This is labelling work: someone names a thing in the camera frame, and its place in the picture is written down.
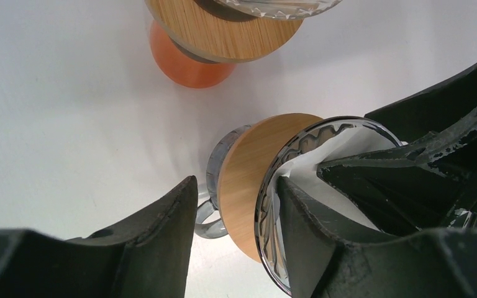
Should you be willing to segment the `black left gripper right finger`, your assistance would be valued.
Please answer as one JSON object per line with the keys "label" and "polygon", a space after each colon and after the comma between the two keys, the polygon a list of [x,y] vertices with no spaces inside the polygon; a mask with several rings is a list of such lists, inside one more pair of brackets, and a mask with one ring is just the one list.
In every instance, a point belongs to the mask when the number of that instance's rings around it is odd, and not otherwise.
{"label": "black left gripper right finger", "polygon": [[393,237],[354,222],[279,178],[293,297],[477,297],[477,228]]}

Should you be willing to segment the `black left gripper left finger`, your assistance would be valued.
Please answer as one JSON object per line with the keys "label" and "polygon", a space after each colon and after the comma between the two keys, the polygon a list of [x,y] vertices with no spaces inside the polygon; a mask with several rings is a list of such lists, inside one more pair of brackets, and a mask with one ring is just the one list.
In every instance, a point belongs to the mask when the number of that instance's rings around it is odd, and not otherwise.
{"label": "black left gripper left finger", "polygon": [[0,229],[0,297],[183,297],[198,182],[86,238]]}

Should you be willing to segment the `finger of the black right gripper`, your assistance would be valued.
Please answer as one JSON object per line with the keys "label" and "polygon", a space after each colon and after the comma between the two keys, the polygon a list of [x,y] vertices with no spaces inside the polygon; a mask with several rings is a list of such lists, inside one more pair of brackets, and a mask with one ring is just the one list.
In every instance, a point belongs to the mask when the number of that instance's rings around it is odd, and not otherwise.
{"label": "finger of the black right gripper", "polygon": [[477,227],[477,107],[439,133],[331,162],[321,173],[385,232]]}
{"label": "finger of the black right gripper", "polygon": [[441,132],[477,106],[477,63],[425,90],[365,114],[411,143]]}

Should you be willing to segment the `grey ribbed glass dripper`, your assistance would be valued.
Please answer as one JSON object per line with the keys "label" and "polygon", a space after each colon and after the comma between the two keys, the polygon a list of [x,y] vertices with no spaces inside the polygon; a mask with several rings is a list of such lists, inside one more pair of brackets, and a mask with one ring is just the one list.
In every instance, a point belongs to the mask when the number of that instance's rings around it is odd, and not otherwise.
{"label": "grey ribbed glass dripper", "polygon": [[318,177],[320,164],[400,146],[373,120],[334,117],[300,131],[277,152],[258,193],[254,231],[261,263],[284,293],[313,295],[341,244],[392,239]]}

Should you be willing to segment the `clear ribbed glass dripper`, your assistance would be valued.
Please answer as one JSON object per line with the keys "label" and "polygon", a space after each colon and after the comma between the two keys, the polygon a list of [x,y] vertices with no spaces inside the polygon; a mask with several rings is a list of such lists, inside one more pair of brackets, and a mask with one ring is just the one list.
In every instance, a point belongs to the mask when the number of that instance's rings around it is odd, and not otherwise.
{"label": "clear ribbed glass dripper", "polygon": [[296,20],[316,16],[340,4],[342,0],[220,0],[242,13],[276,20]]}

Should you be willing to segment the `orange glass carafe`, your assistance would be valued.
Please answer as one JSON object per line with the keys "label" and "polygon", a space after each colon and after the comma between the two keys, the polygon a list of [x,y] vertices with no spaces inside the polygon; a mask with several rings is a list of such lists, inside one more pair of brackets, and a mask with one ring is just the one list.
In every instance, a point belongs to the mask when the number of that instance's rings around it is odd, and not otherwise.
{"label": "orange glass carafe", "polygon": [[227,79],[236,67],[233,63],[214,62],[185,50],[155,20],[150,25],[149,43],[152,56],[164,75],[188,88],[215,86]]}

